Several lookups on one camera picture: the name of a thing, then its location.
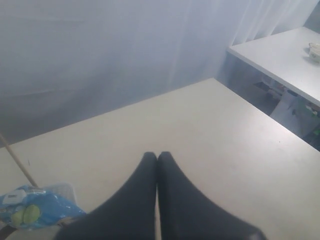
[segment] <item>sheer curtain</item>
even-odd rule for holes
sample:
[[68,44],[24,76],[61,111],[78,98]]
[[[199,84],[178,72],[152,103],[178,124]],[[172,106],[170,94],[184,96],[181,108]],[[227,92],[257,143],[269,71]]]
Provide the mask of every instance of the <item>sheer curtain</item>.
[[2,0],[0,113],[85,103],[80,120],[217,78],[228,46],[301,27],[318,1]]

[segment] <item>white table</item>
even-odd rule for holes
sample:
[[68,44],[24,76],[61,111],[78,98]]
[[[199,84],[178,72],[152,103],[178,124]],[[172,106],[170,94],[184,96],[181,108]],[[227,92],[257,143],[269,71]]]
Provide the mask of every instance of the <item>white table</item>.
[[[320,236],[320,153],[214,79],[12,148],[39,185],[72,183],[85,211],[120,188],[145,151],[171,151],[204,194],[269,240]],[[0,161],[0,194],[28,183],[4,148]]]
[[320,64],[309,58],[309,43],[320,43],[320,34],[301,27],[231,46],[228,51],[320,106]]

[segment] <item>plastic package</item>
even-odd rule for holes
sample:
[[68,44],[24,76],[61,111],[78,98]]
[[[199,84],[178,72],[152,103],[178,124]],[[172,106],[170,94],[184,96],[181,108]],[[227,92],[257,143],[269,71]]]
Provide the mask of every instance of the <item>plastic package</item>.
[[44,228],[85,214],[47,188],[24,185],[0,196],[0,220],[17,229]]

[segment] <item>white desk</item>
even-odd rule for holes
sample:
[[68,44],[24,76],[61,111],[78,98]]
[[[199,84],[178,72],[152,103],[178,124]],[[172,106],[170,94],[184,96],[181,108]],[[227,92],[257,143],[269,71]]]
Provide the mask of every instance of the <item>white desk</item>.
[[320,106],[320,64],[309,58],[309,43],[320,43],[320,34],[301,27],[231,46],[228,51]]
[[[269,240],[320,236],[320,153],[214,79],[12,148],[39,185],[72,183],[85,211],[120,188],[145,151],[171,151],[204,194]],[[0,194],[27,183],[3,148],[0,161]]]

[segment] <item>wooden stick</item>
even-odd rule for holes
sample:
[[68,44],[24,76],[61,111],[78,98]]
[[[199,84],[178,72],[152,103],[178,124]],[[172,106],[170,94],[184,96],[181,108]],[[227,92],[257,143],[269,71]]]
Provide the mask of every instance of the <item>wooden stick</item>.
[[6,148],[6,150],[9,152],[9,154],[11,155],[11,157],[13,158],[13,160],[15,161],[15,163],[18,165],[18,167],[21,169],[21,171],[23,172],[23,174],[25,175],[25,177],[29,180],[29,182],[34,186],[34,187],[38,187],[38,185],[36,184],[35,180],[31,177],[30,173],[28,172],[28,170],[25,168],[25,166],[21,163],[21,161],[19,160],[19,158],[17,157],[17,155],[15,154],[15,152],[11,149],[11,147],[9,146],[7,140],[4,138],[4,136],[0,133],[0,140],[3,142],[4,147]]

